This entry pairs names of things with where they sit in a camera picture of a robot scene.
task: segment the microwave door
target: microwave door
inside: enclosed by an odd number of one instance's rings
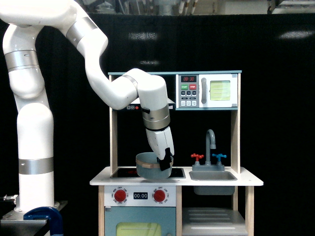
[[[199,107],[237,107],[237,77],[233,74],[199,75]]]

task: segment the burner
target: burner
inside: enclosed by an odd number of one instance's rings
[[[134,168],[119,168],[111,178],[141,178],[137,174],[137,169]],[[172,172],[169,178],[184,178],[184,172],[182,168],[172,168]]]

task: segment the toy sink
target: toy sink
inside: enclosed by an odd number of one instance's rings
[[[228,171],[190,171],[191,180],[196,181],[227,181],[237,180],[237,178]]]
[[[190,171],[191,180],[195,181],[236,181],[237,178],[227,171]],[[194,186],[197,195],[233,195],[234,186]]]

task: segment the toy microwave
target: toy microwave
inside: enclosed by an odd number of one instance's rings
[[[176,108],[237,108],[240,71],[176,75]]]

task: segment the oven timer display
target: oven timer display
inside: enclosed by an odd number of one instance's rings
[[[133,199],[148,199],[148,193],[133,193]]]

